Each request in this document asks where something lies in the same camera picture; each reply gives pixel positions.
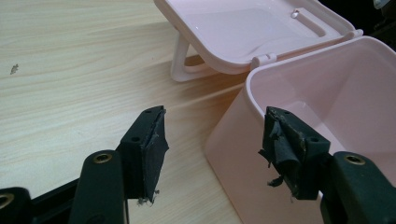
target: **pink lid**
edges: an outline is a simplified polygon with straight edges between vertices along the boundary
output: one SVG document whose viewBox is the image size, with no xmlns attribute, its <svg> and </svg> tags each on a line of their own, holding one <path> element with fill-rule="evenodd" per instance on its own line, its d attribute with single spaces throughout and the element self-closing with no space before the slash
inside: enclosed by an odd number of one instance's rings
<svg viewBox="0 0 396 224">
<path fill-rule="evenodd" d="M 226 74 L 247 71 L 254 58 L 254 66 L 263 65 L 362 35 L 318 1 L 154 2 L 204 61 Z"/>
</svg>

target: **pink plastic box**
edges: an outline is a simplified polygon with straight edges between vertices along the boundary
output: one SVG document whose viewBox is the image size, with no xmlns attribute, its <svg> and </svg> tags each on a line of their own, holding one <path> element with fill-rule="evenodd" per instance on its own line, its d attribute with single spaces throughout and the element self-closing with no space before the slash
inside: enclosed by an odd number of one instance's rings
<svg viewBox="0 0 396 224">
<path fill-rule="evenodd" d="M 290 190 L 258 155 L 268 105 L 289 110 L 332 142 L 370 158 L 396 186 L 396 54 L 361 37 L 252 71 L 205 153 L 245 223 L 321 223 L 318 202 Z"/>
<path fill-rule="evenodd" d="M 258 151 L 265 108 L 289 110 L 332 142 L 373 160 L 396 186 L 396 53 L 315 0 L 155 0 L 180 35 L 172 77 L 252 71 L 205 146 L 244 223 L 322 223 Z M 184 65 L 189 45 L 205 64 Z"/>
</svg>

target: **wood grain surface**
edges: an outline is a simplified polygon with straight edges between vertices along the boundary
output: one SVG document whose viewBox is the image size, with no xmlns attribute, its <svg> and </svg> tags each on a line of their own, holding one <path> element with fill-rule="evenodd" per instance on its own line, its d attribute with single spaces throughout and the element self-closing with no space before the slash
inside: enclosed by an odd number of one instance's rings
<svg viewBox="0 0 396 224">
<path fill-rule="evenodd" d="M 2 1 L 0 189 L 37 197 L 114 149 L 140 112 L 164 105 L 166 153 L 152 206 L 131 223 L 241 223 L 206 161 L 206 138 L 246 74 L 177 83 L 177 31 L 149 0 Z"/>
</svg>

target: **white plastic stand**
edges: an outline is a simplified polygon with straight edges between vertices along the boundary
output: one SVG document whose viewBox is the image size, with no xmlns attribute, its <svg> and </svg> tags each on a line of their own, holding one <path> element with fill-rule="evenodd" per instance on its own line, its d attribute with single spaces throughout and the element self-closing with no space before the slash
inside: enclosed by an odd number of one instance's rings
<svg viewBox="0 0 396 224">
<path fill-rule="evenodd" d="M 184 82 L 199 77 L 208 77 L 218 73 L 218 71 L 209 67 L 206 63 L 201 63 L 193 66 L 185 65 L 187 51 L 190 43 L 187 39 L 178 34 L 175 54 L 172 61 L 171 77 L 178 82 Z"/>
</svg>

